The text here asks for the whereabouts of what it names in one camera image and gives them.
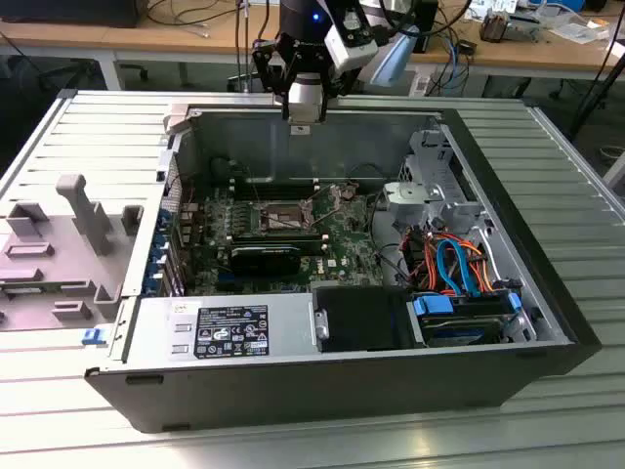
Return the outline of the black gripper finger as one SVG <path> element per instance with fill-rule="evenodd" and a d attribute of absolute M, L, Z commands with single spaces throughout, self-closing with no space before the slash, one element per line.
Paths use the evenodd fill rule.
<path fill-rule="evenodd" d="M 331 78 L 328 71 L 323 71 L 320 74 L 322 91 L 321 108 L 319 112 L 320 122 L 324 122 L 326 119 L 329 101 L 339 96 L 347 96 L 356 83 L 360 72 L 361 68 L 355 68 L 342 73 L 338 78 Z"/>
<path fill-rule="evenodd" d="M 287 120 L 290 115 L 289 92 L 295 81 L 295 39 L 257 39 L 252 59 L 264 91 L 279 99 L 282 119 Z"/>

